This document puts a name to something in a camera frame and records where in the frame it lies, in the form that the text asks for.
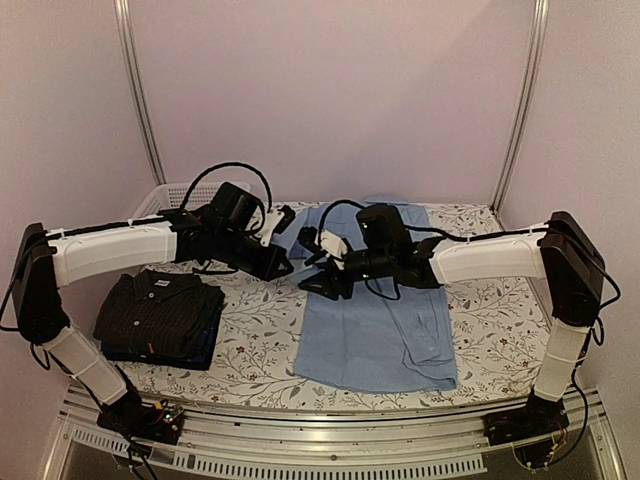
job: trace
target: robotic arm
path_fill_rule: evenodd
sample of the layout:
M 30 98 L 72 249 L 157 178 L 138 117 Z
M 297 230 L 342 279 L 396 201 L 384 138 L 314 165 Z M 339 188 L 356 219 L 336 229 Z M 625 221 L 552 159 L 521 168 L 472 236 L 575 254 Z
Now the robotic arm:
M 180 422 L 160 423 L 154 407 L 123 372 L 109 363 L 70 321 L 58 288 L 83 278 L 138 265 L 216 260 L 262 280 L 291 273 L 287 252 L 271 245 L 271 234 L 282 232 L 294 213 L 285 207 L 247 226 L 260 200 L 224 183 L 208 205 L 194 212 L 166 210 L 130 220 L 77 230 L 46 231 L 42 224 L 25 230 L 14 267 L 11 293 L 22 337 L 42 347 L 101 404 L 98 423 L 125 435 L 176 443 Z
M 299 242 L 314 254 L 306 263 L 327 258 L 300 288 L 337 300 L 351 298 L 355 282 L 382 277 L 413 288 L 481 278 L 546 278 L 554 320 L 535 386 L 525 407 L 487 415 L 485 435 L 494 445 L 568 426 L 562 396 L 586 353 L 604 278 L 602 257 L 571 215 L 556 212 L 546 224 L 471 238 L 439 231 L 421 242 L 412 241 L 412 227 L 392 205 L 364 208 L 356 219 L 368 247 L 363 250 L 353 251 L 330 232 L 300 231 Z

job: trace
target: floral tablecloth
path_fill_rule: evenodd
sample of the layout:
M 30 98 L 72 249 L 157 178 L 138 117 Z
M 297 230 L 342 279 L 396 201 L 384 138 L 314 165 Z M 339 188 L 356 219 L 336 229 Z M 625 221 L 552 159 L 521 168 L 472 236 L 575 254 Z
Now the floral tablecloth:
M 291 203 L 295 210 L 313 204 Z M 499 230 L 484 205 L 425 205 L 430 222 L 456 234 Z M 194 264 L 154 267 L 190 273 Z M 192 402 L 321 411 L 419 409 L 526 396 L 549 332 L 524 278 L 446 286 L 458 366 L 449 392 L 364 394 L 296 377 L 307 293 L 287 280 L 261 282 L 243 273 L 203 277 L 226 294 L 214 362 L 206 372 L 120 363 L 144 392 Z

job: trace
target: white wall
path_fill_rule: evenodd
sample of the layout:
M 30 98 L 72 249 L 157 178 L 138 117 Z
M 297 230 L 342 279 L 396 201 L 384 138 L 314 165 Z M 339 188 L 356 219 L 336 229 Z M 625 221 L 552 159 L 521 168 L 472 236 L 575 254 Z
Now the white wall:
M 0 2 L 0 289 L 24 227 L 132 213 L 153 187 L 110 0 Z M 70 287 L 85 329 L 109 279 Z M 13 325 L 13 315 L 5 324 Z M 0 335 L 0 478 L 37 478 L 67 380 L 17 334 Z
M 503 217 L 510 226 L 571 212 L 623 300 L 584 370 L 611 417 L 629 478 L 640 478 L 640 4 L 551 2 L 548 35 Z
M 533 10 L 531 0 L 131 2 L 169 181 L 241 160 L 279 199 L 488 203 Z

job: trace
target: laundry basket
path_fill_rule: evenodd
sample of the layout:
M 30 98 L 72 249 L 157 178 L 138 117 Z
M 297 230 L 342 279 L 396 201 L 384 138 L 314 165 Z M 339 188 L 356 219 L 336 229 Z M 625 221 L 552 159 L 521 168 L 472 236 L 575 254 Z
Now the laundry basket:
M 189 197 L 187 210 L 196 209 L 211 201 L 224 182 L 200 182 Z M 237 187 L 251 191 L 251 186 L 245 182 L 230 182 Z M 147 198 L 140 204 L 133 214 L 133 218 L 142 218 L 158 213 L 167 208 L 178 208 L 182 203 L 190 183 L 168 183 L 154 188 Z

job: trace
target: light blue cloth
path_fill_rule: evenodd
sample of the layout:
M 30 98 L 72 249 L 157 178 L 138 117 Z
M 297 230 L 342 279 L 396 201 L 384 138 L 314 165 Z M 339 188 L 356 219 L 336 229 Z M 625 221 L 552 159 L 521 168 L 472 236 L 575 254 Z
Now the light blue cloth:
M 366 203 L 381 203 L 370 199 Z M 428 226 L 424 207 L 394 203 L 407 225 Z M 290 257 L 308 252 L 295 236 L 303 226 L 318 226 L 327 205 L 298 215 L 274 243 L 289 249 Z M 357 210 L 340 205 L 329 214 L 325 228 L 346 238 L 354 250 L 366 248 L 356 223 Z M 428 234 L 412 232 L 419 241 Z M 317 272 L 306 267 L 290 277 L 294 283 Z M 373 288 L 394 296 L 392 279 L 371 282 Z M 309 293 L 294 371 L 327 385 L 367 393 L 400 393 L 416 390 L 452 390 L 457 369 L 451 322 L 442 288 L 418 290 L 400 287 L 402 298 L 389 301 L 355 284 L 349 300 L 332 301 Z

